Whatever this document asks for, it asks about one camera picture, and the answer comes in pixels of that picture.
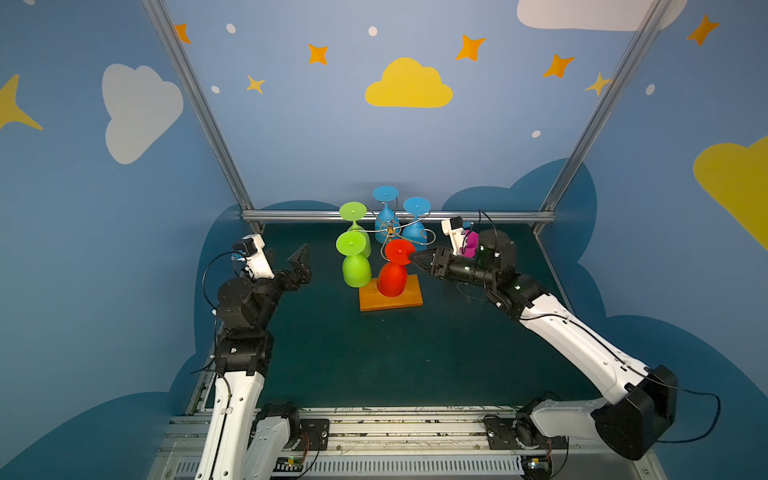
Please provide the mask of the red wine glass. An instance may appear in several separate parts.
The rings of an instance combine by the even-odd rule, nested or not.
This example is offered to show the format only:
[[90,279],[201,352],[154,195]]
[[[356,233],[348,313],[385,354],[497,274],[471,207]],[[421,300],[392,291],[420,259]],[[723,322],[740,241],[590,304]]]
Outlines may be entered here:
[[408,240],[394,239],[384,249],[386,263],[377,277],[378,291],[390,298],[400,296],[406,288],[408,272],[406,266],[411,263],[410,255],[415,246]]

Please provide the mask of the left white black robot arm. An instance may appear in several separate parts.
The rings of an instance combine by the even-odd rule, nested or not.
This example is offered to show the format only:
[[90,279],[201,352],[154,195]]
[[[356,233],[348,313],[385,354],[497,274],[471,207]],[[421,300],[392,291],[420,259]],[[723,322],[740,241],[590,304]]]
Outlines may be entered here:
[[196,471],[198,479],[269,479],[281,453],[306,442],[291,402],[258,409],[274,337],[268,330],[283,294],[312,279],[310,250],[302,245],[289,266],[273,270],[271,251],[258,234],[235,243],[244,266],[218,289],[212,306],[223,330],[214,350],[213,413]]

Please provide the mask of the pink wine glass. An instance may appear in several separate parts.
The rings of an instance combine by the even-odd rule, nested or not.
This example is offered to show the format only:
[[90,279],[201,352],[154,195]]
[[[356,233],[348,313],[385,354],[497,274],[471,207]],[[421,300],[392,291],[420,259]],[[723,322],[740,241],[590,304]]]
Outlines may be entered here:
[[467,258],[474,258],[479,246],[479,234],[471,222],[464,223],[464,237],[460,246],[460,253]]

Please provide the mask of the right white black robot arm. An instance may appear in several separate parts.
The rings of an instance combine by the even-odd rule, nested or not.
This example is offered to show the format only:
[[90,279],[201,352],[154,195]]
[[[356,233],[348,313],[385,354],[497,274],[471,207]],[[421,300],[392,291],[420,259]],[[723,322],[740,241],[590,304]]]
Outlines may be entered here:
[[571,313],[532,277],[516,269],[516,246],[485,230],[472,258],[435,247],[410,254],[435,278],[479,286],[495,307],[547,341],[598,389],[594,400],[533,400],[515,415],[516,443],[536,449],[553,437],[600,440],[639,460],[675,420],[678,380],[664,366],[648,368]]

